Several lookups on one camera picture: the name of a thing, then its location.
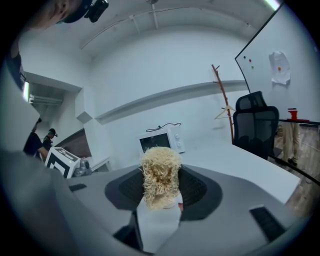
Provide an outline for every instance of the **white desk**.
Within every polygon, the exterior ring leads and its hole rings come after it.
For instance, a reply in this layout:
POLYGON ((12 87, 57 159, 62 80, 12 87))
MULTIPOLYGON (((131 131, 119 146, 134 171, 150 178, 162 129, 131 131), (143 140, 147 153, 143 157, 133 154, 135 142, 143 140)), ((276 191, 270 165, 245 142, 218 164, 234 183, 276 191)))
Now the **white desk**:
POLYGON ((230 142, 209 137, 185 141, 182 163, 250 181, 285 204, 300 179, 230 142))

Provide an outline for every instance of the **chair backrest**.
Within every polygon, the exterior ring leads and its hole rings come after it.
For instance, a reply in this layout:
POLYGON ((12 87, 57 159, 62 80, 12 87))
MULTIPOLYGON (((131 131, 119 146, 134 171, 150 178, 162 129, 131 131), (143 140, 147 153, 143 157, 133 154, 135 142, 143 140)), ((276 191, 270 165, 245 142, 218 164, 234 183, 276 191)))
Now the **chair backrest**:
POLYGON ((252 94, 236 102, 233 144, 267 160, 278 127, 279 111, 274 106, 266 106, 261 92, 254 93, 256 98, 252 94))

